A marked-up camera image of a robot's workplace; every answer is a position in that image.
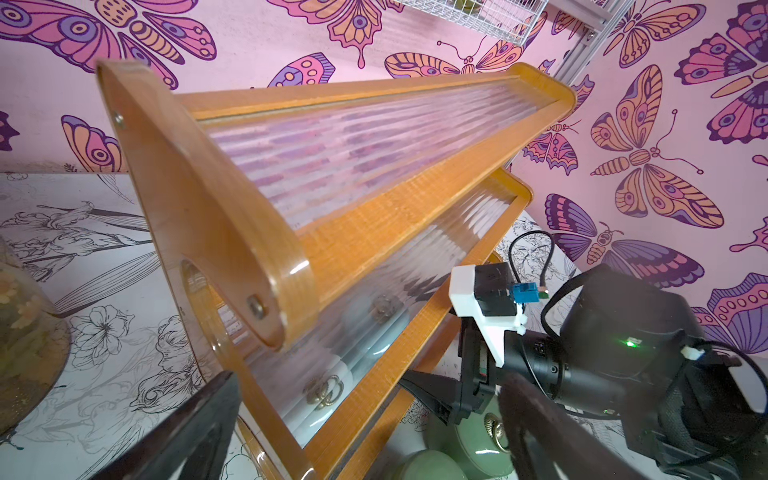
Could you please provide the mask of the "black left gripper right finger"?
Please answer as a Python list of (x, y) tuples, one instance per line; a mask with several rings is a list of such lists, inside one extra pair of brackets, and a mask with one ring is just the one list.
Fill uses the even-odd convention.
[(498, 405), (520, 479), (641, 479), (519, 374), (501, 384)]

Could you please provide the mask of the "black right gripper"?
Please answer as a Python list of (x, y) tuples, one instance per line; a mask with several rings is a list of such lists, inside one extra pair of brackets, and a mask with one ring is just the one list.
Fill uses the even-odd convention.
[(540, 333), (519, 335), (503, 332), (504, 364), (498, 366), (475, 321), (461, 319), (460, 381), (432, 373), (408, 370), (398, 385), (410, 393), (446, 426), (458, 425), (472, 413), (483, 411), (511, 373), (520, 374), (535, 386), (533, 344)]

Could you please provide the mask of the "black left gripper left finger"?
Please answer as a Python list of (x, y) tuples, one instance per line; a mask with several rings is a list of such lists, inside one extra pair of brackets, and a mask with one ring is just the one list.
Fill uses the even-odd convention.
[(218, 479), (242, 398), (222, 371), (95, 479)]

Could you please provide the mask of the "small green tea canister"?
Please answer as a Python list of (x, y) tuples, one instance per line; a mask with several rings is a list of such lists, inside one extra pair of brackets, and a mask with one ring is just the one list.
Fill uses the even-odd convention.
[(459, 424), (446, 425), (431, 414), (425, 442), (454, 460), (468, 479), (508, 479), (514, 472), (496, 397)]

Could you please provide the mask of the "blue canister bottom shelf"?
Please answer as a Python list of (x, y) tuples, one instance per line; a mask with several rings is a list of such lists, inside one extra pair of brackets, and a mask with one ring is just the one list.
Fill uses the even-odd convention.
[(370, 298), (365, 315), (356, 325), (357, 332), (341, 355), (355, 382), (362, 380), (389, 350), (410, 320), (409, 307), (399, 297), (380, 294)]

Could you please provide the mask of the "white canister bottom shelf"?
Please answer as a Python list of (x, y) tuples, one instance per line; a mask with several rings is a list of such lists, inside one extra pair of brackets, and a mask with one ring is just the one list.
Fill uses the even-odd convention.
[(300, 447), (305, 447), (356, 386), (348, 365), (337, 355), (318, 362), (297, 384), (281, 419)]

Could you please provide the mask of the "wooden three-tier shelf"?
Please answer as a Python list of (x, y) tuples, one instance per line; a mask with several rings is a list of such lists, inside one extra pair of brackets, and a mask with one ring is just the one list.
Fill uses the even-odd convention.
[[(507, 162), (576, 104), (524, 63), (191, 94), (136, 62), (97, 78), (196, 363), (238, 377), (238, 434), (269, 479), (370, 465), (407, 409), (400, 377), (457, 333), (451, 270), (484, 263), (532, 201)], [(380, 294), (410, 323), (300, 447), (284, 404)]]

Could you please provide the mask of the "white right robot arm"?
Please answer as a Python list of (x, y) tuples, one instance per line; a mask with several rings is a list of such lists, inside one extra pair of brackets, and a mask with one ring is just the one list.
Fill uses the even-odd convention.
[(637, 472), (592, 438), (582, 419), (620, 424), (627, 446), (682, 479), (763, 479), (767, 415), (732, 369), (753, 359), (708, 340), (677, 294), (601, 265), (566, 282), (561, 328), (527, 328), (541, 289), (506, 263), (456, 267), (458, 378), (410, 370), (400, 386), (447, 426), (485, 415), (522, 479), (626, 478)]

